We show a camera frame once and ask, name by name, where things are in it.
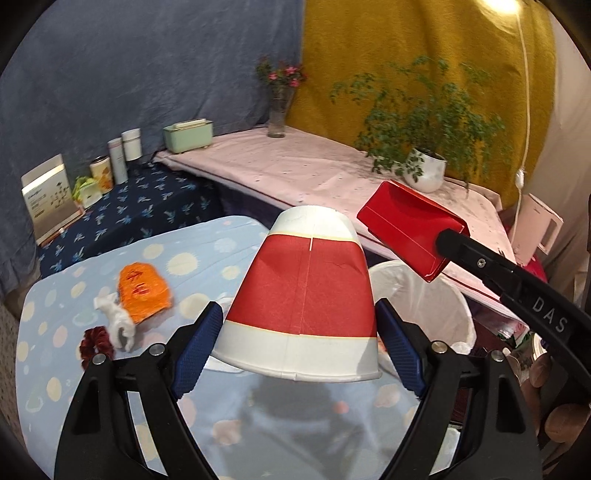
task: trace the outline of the light blue tablecloth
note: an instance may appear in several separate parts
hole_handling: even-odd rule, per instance
[[[138,346],[130,353],[138,355],[192,323],[210,299],[233,297],[266,234],[250,218],[213,220],[83,261],[31,289],[18,335],[18,408],[29,453],[50,477],[83,373],[78,346],[87,328],[107,323],[93,309],[94,297],[115,291],[119,271],[135,261],[151,262],[166,279],[174,306],[140,324]],[[130,394],[130,403],[148,466],[164,473],[139,397]],[[316,384],[211,370],[179,403],[222,480],[377,479],[417,406],[388,374]],[[444,455],[440,460],[446,462]]]

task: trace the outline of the white trash bin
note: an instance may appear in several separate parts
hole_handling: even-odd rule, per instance
[[[386,298],[405,322],[416,323],[430,340],[442,340],[467,355],[476,342],[472,314],[461,292],[445,277],[425,282],[404,262],[383,262],[369,269],[374,301]],[[396,370],[380,342],[378,361],[387,372]]]

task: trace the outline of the yellow curtain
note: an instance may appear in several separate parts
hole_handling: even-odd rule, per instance
[[[292,127],[353,145],[369,105],[342,97],[333,105],[333,84],[356,73],[378,72],[389,61],[408,64],[421,55],[444,58],[448,78],[462,84],[458,65],[467,62],[493,76],[478,97],[479,110],[503,119],[513,149],[510,166],[495,158],[479,183],[517,199],[515,172],[525,148],[525,68],[517,18],[520,5],[530,70],[531,136],[526,178],[533,172],[554,99],[555,49],[547,10],[532,0],[309,0],[303,38],[308,82],[297,92],[288,116]]]

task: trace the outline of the orange wrapper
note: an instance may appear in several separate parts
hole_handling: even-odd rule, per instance
[[[172,306],[170,290],[156,269],[146,263],[126,265],[119,273],[119,299],[134,323]]]

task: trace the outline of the scrunchie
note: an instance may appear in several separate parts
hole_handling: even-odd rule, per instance
[[[111,360],[115,356],[115,350],[109,340],[109,333],[103,326],[90,328],[84,332],[84,338],[80,343],[80,357],[84,370],[97,353],[104,353]]]

